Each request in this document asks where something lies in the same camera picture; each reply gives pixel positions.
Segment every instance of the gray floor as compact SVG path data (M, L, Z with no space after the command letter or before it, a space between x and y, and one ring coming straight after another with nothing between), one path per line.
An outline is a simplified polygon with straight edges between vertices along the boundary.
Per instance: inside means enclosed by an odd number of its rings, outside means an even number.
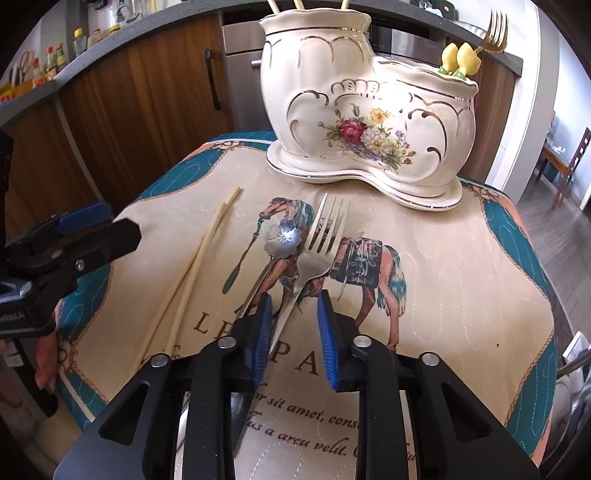
M574 331L591 339L591 215L565 199L550 210L556 188L544 177L530 179L517 209L531 235L540 263L558 295ZM560 343L565 325L554 315Z

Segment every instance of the countertop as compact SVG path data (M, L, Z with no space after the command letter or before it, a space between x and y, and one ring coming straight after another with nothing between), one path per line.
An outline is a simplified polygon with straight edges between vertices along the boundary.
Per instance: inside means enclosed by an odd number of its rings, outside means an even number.
M203 15L224 9L237 9L242 5L260 3L261 0L187 0L186 2L173 5L126 25L117 33L97 43L80 57L71 61L53 80L1 106L0 127L44 98L53 95L53 93L58 91L76 75L90 67L94 62L99 61L112 51L138 37L196 15ZM340 5L340 0L326 0L323 3ZM355 8L355 6L361 7L370 14L375 13L385 17L400 18L418 25L436 28L448 33L452 37L467 41L472 45L478 45L480 43L480 38L477 35L474 35L474 33L454 22L400 1L355 0L350 7ZM521 76L523 59L508 53L492 55L492 57L517 76Z

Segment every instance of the red rose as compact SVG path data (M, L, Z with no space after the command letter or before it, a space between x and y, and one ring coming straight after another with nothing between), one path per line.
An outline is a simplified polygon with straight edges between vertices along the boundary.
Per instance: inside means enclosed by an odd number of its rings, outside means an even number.
M367 125L357 120L345 120L340 124L339 134L347 142L359 143L366 128Z

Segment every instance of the wooden chair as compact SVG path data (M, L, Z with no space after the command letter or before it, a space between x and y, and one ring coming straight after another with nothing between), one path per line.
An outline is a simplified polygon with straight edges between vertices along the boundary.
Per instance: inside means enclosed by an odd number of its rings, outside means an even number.
M556 208L558 202L562 205L562 201L564 199L565 190L568 185L570 185L570 180L573 178L575 170L579 166L581 162L581 158L585 154L587 147L589 146L589 141L591 141L591 130L589 128L585 129L585 134L579 143L579 147L574 152L573 159L570 161L569 165L565 165L562 160L558 157L558 155L550 148L550 146L544 143L544 148L542 149L542 165L540 167L540 171L538 172L538 176L536 177L536 182L540 181L542 174L544 173L544 169L548 162L558 170L558 173L562 175L562 180L560 185L558 186L558 190L556 192L556 197L554 197L554 201L552 202L552 210Z

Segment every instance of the horse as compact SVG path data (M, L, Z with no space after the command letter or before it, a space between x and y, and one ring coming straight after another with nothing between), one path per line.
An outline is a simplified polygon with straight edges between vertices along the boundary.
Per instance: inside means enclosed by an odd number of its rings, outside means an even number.
M276 197L271 200L267 208L259 212L259 218L268 220L281 212L286 219L295 222L296 227L301 231L302 240L293 255L279 259L275 263L258 289L252 302L253 306L258 303L261 293L273 288L277 281L283 285L281 299L281 305L283 305L291 294L298 276L297 257L310 234L315 216L314 209L302 200ZM393 247L383 245L381 241L363 237L363 233L341 240L329 273L309 281L302 290L300 301L306 297L317 297L327 276L344 284L361 286L362 303L355 318L355 325L359 327L375 303L378 303L378 307L384 309L390 317L388 348L395 350L399 340L398 321L404 314L407 296L407 285L400 256Z

